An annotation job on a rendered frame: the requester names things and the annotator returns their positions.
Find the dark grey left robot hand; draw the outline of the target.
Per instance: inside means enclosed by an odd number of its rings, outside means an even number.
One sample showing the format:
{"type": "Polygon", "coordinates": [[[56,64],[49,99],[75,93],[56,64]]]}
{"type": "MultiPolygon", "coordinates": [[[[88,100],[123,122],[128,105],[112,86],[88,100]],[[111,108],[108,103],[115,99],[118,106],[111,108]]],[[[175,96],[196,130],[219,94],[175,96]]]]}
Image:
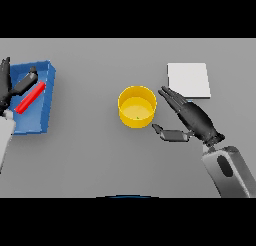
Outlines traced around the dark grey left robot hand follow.
{"type": "Polygon", "coordinates": [[[28,74],[12,87],[10,76],[10,58],[3,59],[0,63],[0,116],[10,106],[13,96],[22,96],[38,81],[38,73],[35,66],[32,66],[28,74]]]}

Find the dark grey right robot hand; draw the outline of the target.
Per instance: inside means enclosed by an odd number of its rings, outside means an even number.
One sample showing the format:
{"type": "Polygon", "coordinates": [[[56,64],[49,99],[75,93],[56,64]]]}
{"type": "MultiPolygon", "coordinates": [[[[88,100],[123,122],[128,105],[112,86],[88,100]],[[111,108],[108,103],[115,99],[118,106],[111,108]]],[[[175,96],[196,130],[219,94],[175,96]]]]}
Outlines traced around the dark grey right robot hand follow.
{"type": "Polygon", "coordinates": [[[184,96],[165,86],[162,86],[158,93],[166,100],[170,108],[188,129],[187,132],[165,130],[160,125],[153,124],[152,127],[162,140],[188,142],[190,137],[194,136],[207,147],[212,147],[225,139],[225,136],[215,129],[212,120],[198,105],[188,102],[184,96]]]}

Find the yellow bowl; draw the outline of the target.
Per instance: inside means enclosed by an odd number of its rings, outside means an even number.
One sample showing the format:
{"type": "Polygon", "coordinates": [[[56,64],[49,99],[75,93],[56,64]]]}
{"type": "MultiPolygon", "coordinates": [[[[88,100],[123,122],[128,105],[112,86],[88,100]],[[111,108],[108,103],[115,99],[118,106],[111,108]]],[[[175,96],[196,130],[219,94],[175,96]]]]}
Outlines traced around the yellow bowl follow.
{"type": "Polygon", "coordinates": [[[153,120],[157,101],[145,86],[129,86],[118,97],[118,115],[129,128],[147,127],[153,120]]]}

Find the red beaker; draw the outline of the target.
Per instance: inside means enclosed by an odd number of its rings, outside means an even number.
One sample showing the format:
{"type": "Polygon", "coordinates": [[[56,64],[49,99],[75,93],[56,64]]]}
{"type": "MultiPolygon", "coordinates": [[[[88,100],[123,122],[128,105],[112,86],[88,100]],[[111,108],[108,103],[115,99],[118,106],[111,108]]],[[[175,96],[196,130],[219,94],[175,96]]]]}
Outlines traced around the red beaker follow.
{"type": "Polygon", "coordinates": [[[15,111],[18,114],[23,114],[28,107],[39,97],[39,95],[44,91],[46,84],[40,81],[35,88],[28,93],[28,95],[16,106],[15,111]]]}

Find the blue tray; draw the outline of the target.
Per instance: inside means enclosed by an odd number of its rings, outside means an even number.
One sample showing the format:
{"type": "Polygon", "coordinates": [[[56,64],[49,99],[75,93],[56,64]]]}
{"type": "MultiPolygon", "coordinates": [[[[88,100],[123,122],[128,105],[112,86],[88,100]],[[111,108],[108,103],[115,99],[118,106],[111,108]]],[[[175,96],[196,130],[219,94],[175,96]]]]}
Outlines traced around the blue tray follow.
{"type": "Polygon", "coordinates": [[[38,81],[22,96],[13,96],[9,109],[16,122],[15,135],[42,134],[48,130],[56,69],[49,60],[10,66],[15,86],[35,67],[38,81]]]}

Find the pale square scale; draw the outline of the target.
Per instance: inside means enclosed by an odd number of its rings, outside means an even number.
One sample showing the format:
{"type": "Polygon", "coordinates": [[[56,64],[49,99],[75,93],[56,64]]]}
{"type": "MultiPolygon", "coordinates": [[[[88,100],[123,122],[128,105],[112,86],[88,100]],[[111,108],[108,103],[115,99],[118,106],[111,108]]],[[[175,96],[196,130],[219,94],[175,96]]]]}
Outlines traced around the pale square scale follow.
{"type": "Polygon", "coordinates": [[[205,63],[168,63],[168,87],[188,99],[209,99],[210,85],[205,63]]]}

